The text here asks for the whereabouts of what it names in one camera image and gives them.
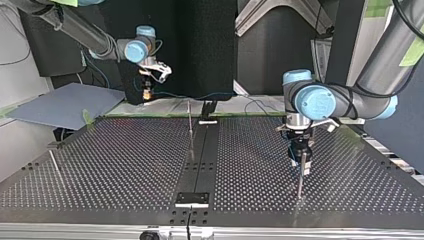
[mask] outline cable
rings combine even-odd
[[[30,55],[31,55],[31,50],[28,50],[28,53],[27,53],[27,55],[24,58],[19,59],[19,60],[16,60],[14,62],[0,63],[0,66],[8,66],[8,65],[14,65],[14,64],[17,64],[17,63],[21,63],[21,62],[27,60]]]
[[[187,218],[187,225],[186,225],[186,230],[187,230],[187,239],[191,240],[191,233],[190,233],[190,221],[191,221],[191,212],[193,210],[193,207],[190,208],[190,213],[188,214],[188,218]]]
[[[159,50],[162,48],[163,46],[163,41],[162,40],[156,40],[156,44],[159,43],[159,47],[156,47],[155,51],[153,51],[149,56],[154,56],[156,55],[157,52],[159,52]]]
[[[91,65],[91,67],[96,70],[96,72],[98,72],[102,78],[106,81],[107,83],[107,88],[110,88],[110,81],[109,78],[107,78],[106,74],[104,74],[102,72],[102,70],[100,70],[87,56],[87,54],[85,54],[85,52],[83,50],[81,50],[82,54],[84,55],[85,60],[87,60],[87,63]]]
[[[4,5],[0,5],[0,14],[3,16],[4,19],[6,19],[6,21],[10,24],[10,26],[12,26],[16,30],[16,32],[26,41],[25,34],[23,34],[20,31],[20,29],[13,23],[13,21],[7,16],[7,14],[3,11],[3,9],[1,9],[1,7],[6,7],[7,9],[11,10],[16,15],[16,17],[18,19],[19,19],[19,15],[9,5],[5,5],[5,4]],[[27,60],[30,55],[31,55],[31,48],[28,45],[28,52],[25,55],[25,57],[23,57],[23,58],[21,58],[19,60],[16,60],[16,61],[12,61],[12,62],[0,63],[0,66],[14,65],[14,64],[23,62],[23,61]]]
[[[317,65],[317,72],[318,72],[318,81],[319,82],[323,82],[322,78],[321,78],[321,72],[320,72],[320,65],[318,63],[318,50],[317,50],[317,38],[318,38],[318,22],[319,22],[319,17],[321,15],[321,9],[322,9],[322,5],[319,4],[319,10],[318,10],[318,16],[317,16],[317,21],[315,23],[315,38],[314,38],[314,51],[315,51],[315,62]]]
[[[408,26],[408,28],[411,29],[411,31],[415,33],[417,37],[421,38],[421,40],[424,40],[424,33],[422,33],[421,30],[412,24],[412,22],[408,19],[408,17],[405,15],[405,12],[402,10],[402,7],[400,6],[399,0],[393,0],[393,5],[396,9],[396,12],[399,14],[400,18]]]
[[[406,87],[409,85],[409,83],[411,82],[413,76],[415,75],[415,71],[418,68],[418,64],[421,62],[422,57],[420,58],[420,60],[414,65],[414,67],[412,68],[411,72],[409,73],[408,78],[405,80],[405,83],[402,85],[402,87],[399,88],[399,90],[395,91],[392,94],[376,94],[376,93],[372,93],[370,91],[367,91],[366,89],[362,88],[359,83],[356,83],[356,87],[360,90],[356,90],[356,89],[352,89],[352,91],[354,91],[355,93],[359,94],[359,95],[363,95],[366,97],[372,97],[372,98],[391,98],[394,97],[396,95],[399,95],[401,92],[403,92]]]
[[[81,79],[81,76],[79,75],[79,73],[77,73],[77,77],[78,77],[78,80],[80,81],[80,83],[81,83],[82,85],[84,85],[84,83],[82,82],[82,79]]]
[[[13,14],[15,14],[17,19],[20,19],[19,15],[10,6],[0,5],[0,14],[3,16],[4,19],[6,19],[6,21],[9,22],[10,26],[12,26],[13,29],[15,29],[16,32],[19,33],[19,35],[21,35],[21,37],[26,40],[25,34],[21,32],[21,30],[13,23],[13,21],[9,18],[9,16],[7,16],[7,14],[3,11],[3,9],[1,9],[1,7],[6,7],[7,9],[9,9],[11,12],[13,12]]]

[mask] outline end effector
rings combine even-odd
[[[116,41],[114,54],[99,55],[92,51],[90,54],[97,59],[126,59],[137,64],[141,75],[151,77],[158,83],[164,83],[172,69],[156,59],[156,53],[163,45],[162,40],[156,39],[156,30],[151,26],[139,26],[135,39],[119,39]]]
[[[397,96],[368,97],[356,89],[315,82],[309,70],[285,73],[283,87],[287,116],[278,130],[290,141],[288,155],[293,165],[306,157],[304,175],[310,172],[314,127],[327,125],[332,132],[339,127],[333,118],[339,117],[385,119],[398,103]]]

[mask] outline black cable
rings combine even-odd
[[[190,213],[188,214],[188,218],[187,218],[187,225],[186,225],[186,229],[187,229],[187,239],[191,240],[191,233],[190,233],[190,221],[191,221],[191,211],[193,210],[193,208],[190,208]]]
[[[14,62],[0,63],[0,66],[8,66],[8,65],[14,65],[14,64],[17,64],[17,63],[21,63],[21,62],[27,60],[30,55],[31,55],[31,49],[28,48],[28,53],[24,58],[19,59],[19,60],[14,61]]]
[[[421,30],[412,24],[412,22],[408,19],[408,17],[405,15],[405,12],[402,10],[402,7],[400,6],[399,0],[393,0],[393,5],[395,6],[396,12],[399,14],[400,18],[409,27],[409,29],[411,29],[411,31],[419,38],[424,40],[424,33],[422,33]]]
[[[315,23],[315,38],[314,38],[314,51],[315,51],[315,62],[317,65],[317,72],[318,72],[318,81],[319,82],[323,82],[322,78],[321,78],[321,72],[320,72],[320,66],[318,63],[318,50],[317,50],[317,38],[318,38],[318,23],[319,23],[319,16],[321,15],[321,9],[322,9],[322,5],[319,5],[319,10],[318,10],[318,16],[317,16],[317,21]]]

